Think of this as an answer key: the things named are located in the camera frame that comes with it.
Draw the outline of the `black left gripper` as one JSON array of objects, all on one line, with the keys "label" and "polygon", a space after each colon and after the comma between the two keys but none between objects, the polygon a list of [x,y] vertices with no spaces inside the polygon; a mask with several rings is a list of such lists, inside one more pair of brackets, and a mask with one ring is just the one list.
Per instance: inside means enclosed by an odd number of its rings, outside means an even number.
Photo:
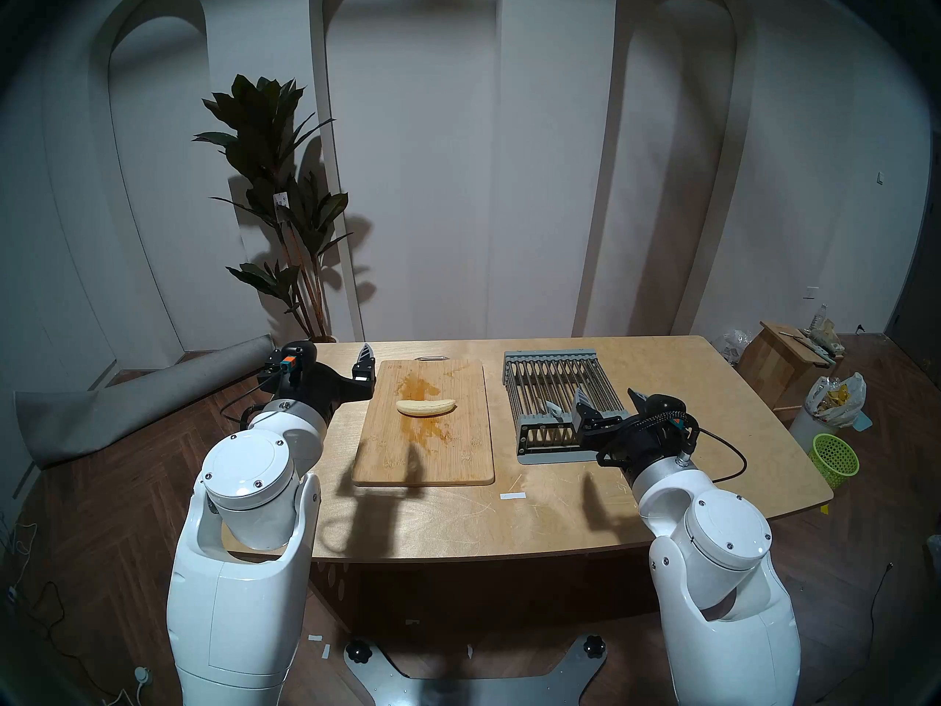
[{"label": "black left gripper", "polygon": [[260,390],[275,400],[293,400],[331,420],[343,404],[368,401],[373,397],[375,353],[364,343],[345,378],[317,359],[317,347],[303,340],[275,349],[258,373]]}]

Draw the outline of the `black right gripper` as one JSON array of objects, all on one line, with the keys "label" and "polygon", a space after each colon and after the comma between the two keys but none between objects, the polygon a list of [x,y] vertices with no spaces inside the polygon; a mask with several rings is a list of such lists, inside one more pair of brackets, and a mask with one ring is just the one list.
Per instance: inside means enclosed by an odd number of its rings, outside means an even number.
[{"label": "black right gripper", "polygon": [[636,413],[627,418],[604,416],[583,389],[576,389],[576,442],[595,452],[601,467],[646,468],[668,457],[689,457],[700,425],[685,403],[670,395],[645,395],[628,388]]}]

